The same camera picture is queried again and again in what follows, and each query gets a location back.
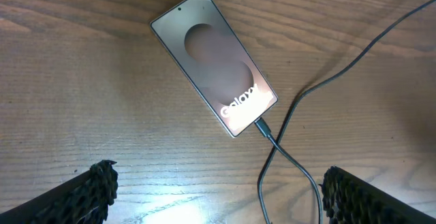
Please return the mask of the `Galaxy smartphone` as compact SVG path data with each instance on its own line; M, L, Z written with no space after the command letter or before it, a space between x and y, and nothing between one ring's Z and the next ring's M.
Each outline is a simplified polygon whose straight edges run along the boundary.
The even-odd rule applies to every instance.
M183 0L150 27L232 137L277 103L276 92L213 0Z

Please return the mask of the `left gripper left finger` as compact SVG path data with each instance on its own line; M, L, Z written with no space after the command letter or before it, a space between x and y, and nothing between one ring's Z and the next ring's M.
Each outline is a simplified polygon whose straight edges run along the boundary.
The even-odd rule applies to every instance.
M103 223L117 197L115 161L102 160L85 173L1 214L2 223Z

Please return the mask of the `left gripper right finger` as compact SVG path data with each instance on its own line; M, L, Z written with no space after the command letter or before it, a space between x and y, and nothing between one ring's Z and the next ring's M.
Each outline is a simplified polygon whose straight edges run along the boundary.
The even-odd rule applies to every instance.
M435 218L337 166L326 171L321 190L330 223L435 224Z

